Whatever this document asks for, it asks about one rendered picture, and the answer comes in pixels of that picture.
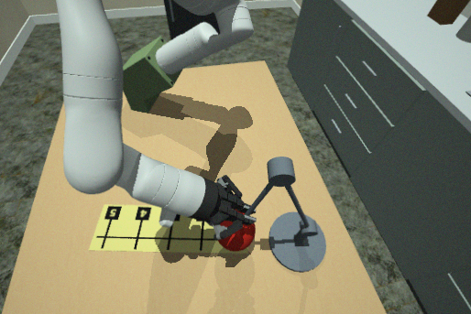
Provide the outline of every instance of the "white baseboard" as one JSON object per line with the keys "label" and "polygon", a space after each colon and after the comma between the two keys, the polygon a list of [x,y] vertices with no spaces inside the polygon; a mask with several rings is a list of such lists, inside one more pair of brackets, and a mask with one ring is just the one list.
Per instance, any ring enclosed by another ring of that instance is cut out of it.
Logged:
{"label": "white baseboard", "polygon": [[[246,1],[246,3],[248,5],[249,10],[290,7],[297,16],[299,16],[301,12],[301,7],[295,0],[255,0]],[[143,16],[163,16],[165,15],[165,6],[125,8],[116,10],[106,10],[105,12],[106,16],[109,19]],[[8,48],[6,54],[4,55],[2,60],[0,60],[0,85],[2,85],[2,83],[4,82],[8,72],[10,72],[10,69],[16,60],[16,57],[27,42],[27,39],[29,38],[29,35],[33,31],[34,27],[36,25],[46,25],[50,23],[59,23],[59,15],[34,15],[29,16],[27,18],[27,21],[19,30],[10,48]]]}

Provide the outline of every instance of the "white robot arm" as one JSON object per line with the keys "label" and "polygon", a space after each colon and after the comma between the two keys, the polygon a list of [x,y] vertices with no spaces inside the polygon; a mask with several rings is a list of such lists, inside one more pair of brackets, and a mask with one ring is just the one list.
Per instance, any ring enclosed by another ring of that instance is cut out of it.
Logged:
{"label": "white robot arm", "polygon": [[[196,15],[215,13],[220,34],[202,23],[165,44],[159,66],[174,73],[253,33],[244,0],[174,0]],[[64,173],[78,191],[95,194],[117,185],[162,208],[160,223],[176,214],[207,221],[218,239],[253,223],[248,205],[225,176],[218,183],[146,157],[123,144],[123,62],[101,0],[56,0],[62,44],[66,113]],[[217,228],[224,220],[236,227]]]}

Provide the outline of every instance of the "green box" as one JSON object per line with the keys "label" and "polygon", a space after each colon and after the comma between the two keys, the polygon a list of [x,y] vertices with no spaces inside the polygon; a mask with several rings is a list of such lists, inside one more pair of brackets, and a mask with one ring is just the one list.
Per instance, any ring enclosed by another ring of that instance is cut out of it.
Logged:
{"label": "green box", "polygon": [[167,74],[156,60],[162,37],[134,53],[123,67],[123,91],[133,111],[148,113],[159,95],[173,87],[181,71]]}

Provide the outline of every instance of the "floor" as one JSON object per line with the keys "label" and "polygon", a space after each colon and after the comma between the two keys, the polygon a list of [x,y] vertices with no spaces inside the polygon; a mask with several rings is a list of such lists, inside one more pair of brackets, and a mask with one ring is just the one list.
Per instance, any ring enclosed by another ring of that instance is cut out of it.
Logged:
{"label": "floor", "polygon": [[[255,29],[250,39],[192,66],[258,60],[268,64],[385,310],[422,313],[287,69],[297,15],[290,8],[250,13]],[[112,19],[110,23],[124,63],[158,36],[170,40],[165,16]],[[61,107],[59,24],[36,26],[0,86],[0,309]]]}

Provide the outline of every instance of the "red sphere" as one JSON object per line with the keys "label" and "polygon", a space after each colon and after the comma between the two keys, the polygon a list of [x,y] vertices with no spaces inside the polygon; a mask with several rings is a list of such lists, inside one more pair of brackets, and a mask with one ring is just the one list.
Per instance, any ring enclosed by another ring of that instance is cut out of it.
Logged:
{"label": "red sphere", "polygon": [[[231,221],[223,221],[221,223],[221,225],[224,227],[229,227],[231,224]],[[231,252],[238,252],[246,249],[249,245],[251,245],[254,238],[255,224],[244,224],[240,230],[231,236],[220,239],[219,244]]]}

